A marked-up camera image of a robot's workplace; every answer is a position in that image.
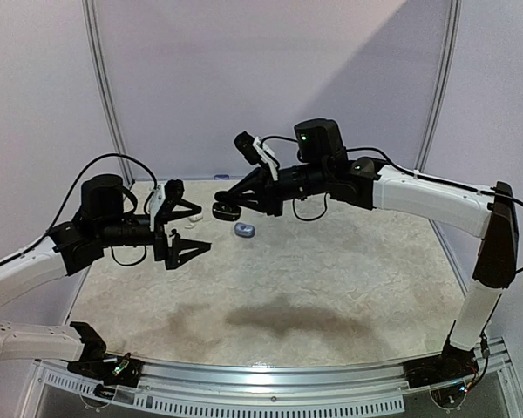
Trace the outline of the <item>black earbud case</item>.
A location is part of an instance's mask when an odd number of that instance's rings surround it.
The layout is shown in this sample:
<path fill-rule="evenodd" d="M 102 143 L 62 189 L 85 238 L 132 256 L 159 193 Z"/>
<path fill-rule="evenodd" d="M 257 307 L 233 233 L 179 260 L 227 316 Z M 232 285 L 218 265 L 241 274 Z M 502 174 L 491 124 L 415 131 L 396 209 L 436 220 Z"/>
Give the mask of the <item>black earbud case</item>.
<path fill-rule="evenodd" d="M 218 220 L 237 221 L 241 217 L 241 207 L 233 202 L 228 202 L 227 194 L 227 192 L 219 191 L 214 195 L 212 215 Z"/>

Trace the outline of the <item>purple earbud charging case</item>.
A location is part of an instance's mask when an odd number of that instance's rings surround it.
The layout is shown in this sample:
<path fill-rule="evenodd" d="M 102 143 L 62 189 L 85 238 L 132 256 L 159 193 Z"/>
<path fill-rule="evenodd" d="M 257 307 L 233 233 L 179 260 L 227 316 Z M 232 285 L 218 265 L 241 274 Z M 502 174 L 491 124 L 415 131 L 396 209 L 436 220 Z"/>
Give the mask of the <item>purple earbud charging case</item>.
<path fill-rule="evenodd" d="M 237 222 L 234 225 L 234 234 L 240 238 L 250 239 L 255 236 L 256 230 L 253 225 Z"/>

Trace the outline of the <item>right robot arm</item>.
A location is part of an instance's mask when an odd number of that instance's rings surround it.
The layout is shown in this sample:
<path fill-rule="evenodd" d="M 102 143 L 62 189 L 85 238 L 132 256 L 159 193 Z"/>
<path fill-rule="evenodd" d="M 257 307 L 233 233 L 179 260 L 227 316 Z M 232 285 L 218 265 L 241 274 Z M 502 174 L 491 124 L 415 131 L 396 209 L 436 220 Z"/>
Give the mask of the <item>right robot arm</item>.
<path fill-rule="evenodd" d="M 299 165 L 282 168 L 265 139 L 247 132 L 234 145 L 253 171 L 228 191 L 217 192 L 212 212 L 236 220 L 244 208 L 282 215 L 286 201 L 326 194 L 366 210 L 387 210 L 444 223 L 480 239 L 472 283 L 433 372 L 452 379 L 471 352 L 517 273 L 519 233 L 513 192 L 428 177 L 396 165 L 386 156 L 352 160 L 336 121 L 316 118 L 294 128 Z"/>

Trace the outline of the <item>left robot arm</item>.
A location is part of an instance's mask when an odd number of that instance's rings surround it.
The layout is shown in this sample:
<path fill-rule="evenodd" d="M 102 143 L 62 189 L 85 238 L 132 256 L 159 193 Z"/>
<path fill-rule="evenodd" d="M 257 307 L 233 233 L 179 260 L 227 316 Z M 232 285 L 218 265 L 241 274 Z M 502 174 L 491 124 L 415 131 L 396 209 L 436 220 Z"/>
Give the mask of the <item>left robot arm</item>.
<path fill-rule="evenodd" d="M 120 176 L 101 174 L 81 185 L 74 218 L 54 226 L 42 239 L 0 260 L 0 308 L 53 280 L 72 276 L 105 255 L 106 249 L 142 246 L 175 270 L 210 250 L 207 242 L 167 233 L 166 224 L 202 212 L 183 198 L 184 184 L 169 180 L 153 188 L 145 214 L 136 212 L 137 197 Z M 11 324 L 0 320 L 0 361 L 53 359 L 79 363 L 94 378 L 112 371 L 106 344 L 84 322 L 58 327 Z"/>

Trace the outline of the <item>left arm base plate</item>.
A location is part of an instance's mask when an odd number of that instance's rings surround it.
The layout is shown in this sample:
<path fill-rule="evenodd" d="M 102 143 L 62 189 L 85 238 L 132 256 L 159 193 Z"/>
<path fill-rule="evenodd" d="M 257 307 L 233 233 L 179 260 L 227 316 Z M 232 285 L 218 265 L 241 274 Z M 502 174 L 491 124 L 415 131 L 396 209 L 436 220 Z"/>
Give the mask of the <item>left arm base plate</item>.
<path fill-rule="evenodd" d="M 101 381 L 105 386 L 136 388 L 145 363 L 130 354 L 112 356 L 95 361 L 72 361 L 67 370 L 89 379 Z"/>

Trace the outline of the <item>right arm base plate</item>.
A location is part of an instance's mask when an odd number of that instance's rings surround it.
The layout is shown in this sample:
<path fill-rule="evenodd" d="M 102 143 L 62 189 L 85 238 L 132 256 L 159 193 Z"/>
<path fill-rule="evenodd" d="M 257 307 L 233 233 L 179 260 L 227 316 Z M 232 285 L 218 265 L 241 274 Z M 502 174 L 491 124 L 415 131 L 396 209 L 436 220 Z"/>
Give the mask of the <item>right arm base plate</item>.
<path fill-rule="evenodd" d="M 465 377 L 470 376 L 471 379 L 463 385 L 463 391 L 467 392 L 476 387 L 484 378 L 489 366 L 489 359 L 484 358 L 483 364 L 480 365 L 474 355 L 470 359 L 458 360 L 444 358 L 438 354 L 405 361 L 402 366 L 404 378 L 410 388 L 462 381 Z"/>

